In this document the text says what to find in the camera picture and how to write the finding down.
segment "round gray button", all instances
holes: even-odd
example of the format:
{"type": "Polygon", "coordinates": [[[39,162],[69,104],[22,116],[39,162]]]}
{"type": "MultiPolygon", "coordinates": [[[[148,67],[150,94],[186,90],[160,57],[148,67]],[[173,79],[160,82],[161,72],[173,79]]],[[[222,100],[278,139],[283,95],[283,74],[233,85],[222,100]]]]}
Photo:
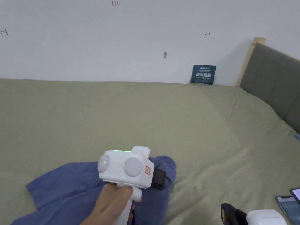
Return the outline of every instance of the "round gray button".
{"type": "Polygon", "coordinates": [[[136,177],[142,171],[142,163],[138,158],[129,158],[124,163],[124,171],[130,177],[136,177]]]}
{"type": "Polygon", "coordinates": [[[108,164],[110,162],[110,158],[108,155],[102,155],[98,162],[98,172],[103,173],[108,168],[108,164]]]}

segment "green bedsheet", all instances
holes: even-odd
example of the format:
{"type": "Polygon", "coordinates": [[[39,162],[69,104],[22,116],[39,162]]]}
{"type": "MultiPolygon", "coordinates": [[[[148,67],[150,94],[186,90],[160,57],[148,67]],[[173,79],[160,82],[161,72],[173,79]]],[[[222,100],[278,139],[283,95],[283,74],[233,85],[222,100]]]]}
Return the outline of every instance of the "green bedsheet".
{"type": "Polygon", "coordinates": [[[222,203],[280,212],[300,187],[294,130],[241,88],[0,79],[0,107],[1,224],[35,210],[28,182],[108,149],[175,160],[167,224],[222,224],[222,203]]]}

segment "orange label sticker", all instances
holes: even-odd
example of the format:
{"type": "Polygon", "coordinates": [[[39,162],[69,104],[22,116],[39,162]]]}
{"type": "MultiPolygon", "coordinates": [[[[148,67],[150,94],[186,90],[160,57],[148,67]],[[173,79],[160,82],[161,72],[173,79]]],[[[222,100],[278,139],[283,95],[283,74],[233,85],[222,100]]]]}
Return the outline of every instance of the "orange label sticker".
{"type": "Polygon", "coordinates": [[[149,167],[146,167],[145,173],[147,173],[148,175],[151,175],[151,169],[149,167]]]}

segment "smartphone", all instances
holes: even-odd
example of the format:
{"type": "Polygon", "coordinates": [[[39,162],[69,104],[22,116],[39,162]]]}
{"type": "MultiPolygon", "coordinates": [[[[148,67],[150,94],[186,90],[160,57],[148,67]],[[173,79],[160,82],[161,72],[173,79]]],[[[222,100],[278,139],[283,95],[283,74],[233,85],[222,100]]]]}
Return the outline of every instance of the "smartphone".
{"type": "Polygon", "coordinates": [[[299,189],[292,189],[291,190],[292,195],[296,200],[300,203],[300,188],[299,189]]]}
{"type": "Polygon", "coordinates": [[[300,205],[292,196],[276,198],[278,205],[294,225],[300,225],[300,205]]]}

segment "green indicator light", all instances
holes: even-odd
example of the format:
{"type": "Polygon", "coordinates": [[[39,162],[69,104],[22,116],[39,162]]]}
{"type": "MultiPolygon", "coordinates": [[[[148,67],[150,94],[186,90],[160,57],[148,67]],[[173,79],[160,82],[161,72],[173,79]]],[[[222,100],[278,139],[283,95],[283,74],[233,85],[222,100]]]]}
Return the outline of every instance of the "green indicator light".
{"type": "Polygon", "coordinates": [[[122,150],[114,150],[116,152],[132,152],[132,151],[122,151],[122,150]]]}

